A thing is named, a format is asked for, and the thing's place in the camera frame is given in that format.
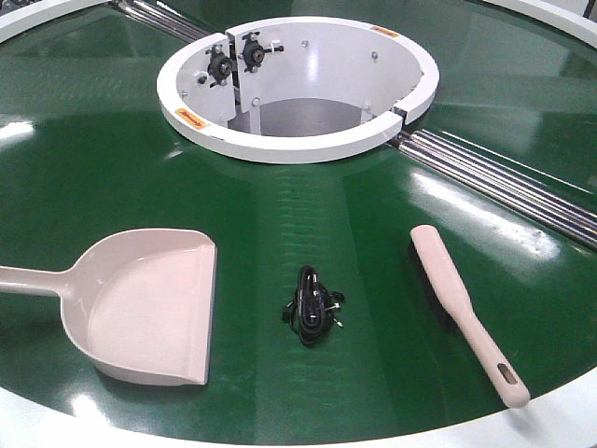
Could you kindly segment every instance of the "dustpan handle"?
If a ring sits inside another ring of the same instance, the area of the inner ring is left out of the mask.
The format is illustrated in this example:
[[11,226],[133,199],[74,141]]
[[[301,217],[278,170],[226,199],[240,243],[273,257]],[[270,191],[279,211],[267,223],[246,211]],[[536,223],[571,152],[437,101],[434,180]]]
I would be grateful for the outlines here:
[[66,290],[64,273],[0,266],[0,291],[32,296],[61,296]]

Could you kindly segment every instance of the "black cable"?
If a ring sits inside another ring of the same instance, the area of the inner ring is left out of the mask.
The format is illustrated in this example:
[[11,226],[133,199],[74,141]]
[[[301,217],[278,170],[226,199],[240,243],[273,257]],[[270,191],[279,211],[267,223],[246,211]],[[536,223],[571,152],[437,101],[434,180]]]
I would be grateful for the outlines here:
[[294,300],[282,312],[282,319],[298,334],[303,345],[311,346],[328,333],[334,323],[341,326],[334,311],[340,309],[344,295],[331,294],[319,281],[312,266],[303,266],[298,273],[298,284]]

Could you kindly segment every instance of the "pink dustpan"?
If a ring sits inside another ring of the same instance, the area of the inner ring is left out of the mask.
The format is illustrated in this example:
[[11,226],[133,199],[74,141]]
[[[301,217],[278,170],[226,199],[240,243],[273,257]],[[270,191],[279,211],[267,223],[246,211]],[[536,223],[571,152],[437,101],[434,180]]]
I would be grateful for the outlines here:
[[66,334],[107,375],[204,385],[215,257],[215,244],[198,231],[124,231],[63,272],[0,267],[0,290],[59,296]]

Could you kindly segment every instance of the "white rim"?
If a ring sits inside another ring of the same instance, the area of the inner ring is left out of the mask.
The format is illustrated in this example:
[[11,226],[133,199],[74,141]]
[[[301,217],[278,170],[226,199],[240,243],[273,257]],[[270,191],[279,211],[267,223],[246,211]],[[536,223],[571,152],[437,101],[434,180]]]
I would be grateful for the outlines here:
[[[165,118],[192,142],[226,156],[266,163],[312,163],[342,159],[378,147],[400,132],[403,121],[406,124],[410,123],[420,117],[431,105],[439,82],[439,72],[435,61],[419,45],[390,30],[360,21],[291,17],[247,23],[227,30],[227,34],[240,41],[241,35],[252,30],[264,30],[269,27],[283,30],[287,24],[316,24],[320,25],[319,28],[324,25],[339,29],[348,27],[354,30],[363,30],[378,39],[389,39],[396,46],[405,49],[418,64],[417,70],[420,72],[420,77],[416,82],[416,87],[404,98],[395,102],[392,107],[393,110],[402,111],[402,116],[391,111],[383,112],[378,117],[346,131],[309,137],[263,136],[242,133],[220,126],[205,118],[200,111],[192,110],[181,98],[176,83],[181,69],[190,58],[205,54],[206,49],[214,44],[228,42],[224,35],[215,34],[180,49],[163,65],[158,76],[157,90]],[[233,102],[234,92],[231,85],[228,85],[227,89],[229,89],[229,100]],[[186,117],[181,117],[181,110],[186,111]]]

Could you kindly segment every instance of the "brush handle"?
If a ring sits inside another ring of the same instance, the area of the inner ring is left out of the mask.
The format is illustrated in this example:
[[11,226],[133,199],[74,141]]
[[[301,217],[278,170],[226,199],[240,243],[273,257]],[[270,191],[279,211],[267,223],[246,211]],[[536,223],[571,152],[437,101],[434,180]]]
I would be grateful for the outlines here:
[[524,406],[531,397],[529,391],[477,319],[465,284],[437,229],[418,226],[410,236],[439,302],[464,334],[504,404],[509,408]]
[[66,290],[64,273],[0,266],[0,291],[30,296],[61,296]]

